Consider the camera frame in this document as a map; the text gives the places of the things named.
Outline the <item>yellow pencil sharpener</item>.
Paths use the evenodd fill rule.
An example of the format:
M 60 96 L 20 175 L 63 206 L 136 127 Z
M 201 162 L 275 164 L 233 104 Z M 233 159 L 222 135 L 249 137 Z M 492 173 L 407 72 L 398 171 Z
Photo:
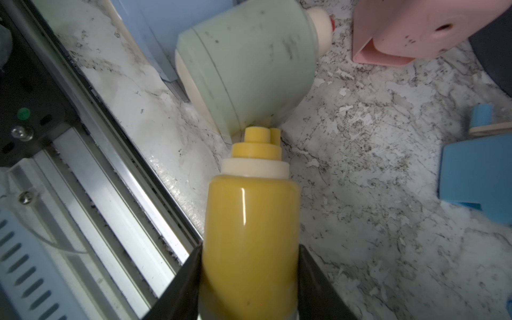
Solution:
M 209 184 L 202 319 L 297 319 L 299 219 L 280 130 L 248 127 Z

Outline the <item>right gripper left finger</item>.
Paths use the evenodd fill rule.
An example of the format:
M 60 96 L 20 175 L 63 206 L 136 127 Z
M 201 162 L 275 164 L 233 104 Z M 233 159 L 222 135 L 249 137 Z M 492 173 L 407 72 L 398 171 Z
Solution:
M 202 245 L 197 246 L 181 266 L 144 320 L 199 318 L 199 284 Z

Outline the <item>bright blue pencil sharpener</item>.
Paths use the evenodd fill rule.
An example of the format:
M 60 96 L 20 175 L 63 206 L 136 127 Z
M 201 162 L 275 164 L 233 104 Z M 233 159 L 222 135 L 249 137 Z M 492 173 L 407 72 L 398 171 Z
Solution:
M 495 123 L 491 105 L 473 108 L 473 139 L 446 145 L 441 153 L 438 198 L 477 209 L 511 225 L 511 122 Z

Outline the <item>pink pencil sharpener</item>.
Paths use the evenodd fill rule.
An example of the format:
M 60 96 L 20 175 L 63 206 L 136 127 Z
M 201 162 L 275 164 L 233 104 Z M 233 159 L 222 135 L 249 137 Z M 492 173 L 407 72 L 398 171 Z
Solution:
M 359 1 L 353 12 L 353 61 L 400 67 L 435 59 L 510 6 L 508 0 Z

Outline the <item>dark grey trash bin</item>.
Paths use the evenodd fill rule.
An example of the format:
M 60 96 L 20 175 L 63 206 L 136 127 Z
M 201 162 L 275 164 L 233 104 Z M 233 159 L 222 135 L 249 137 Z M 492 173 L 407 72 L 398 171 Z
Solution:
M 511 97 L 511 9 L 469 38 L 489 77 Z

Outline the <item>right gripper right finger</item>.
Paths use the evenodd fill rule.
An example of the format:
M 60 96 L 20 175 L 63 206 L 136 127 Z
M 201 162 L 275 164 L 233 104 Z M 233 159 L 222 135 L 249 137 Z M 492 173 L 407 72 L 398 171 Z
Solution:
M 304 245 L 299 246 L 297 310 L 299 319 L 357 319 Z

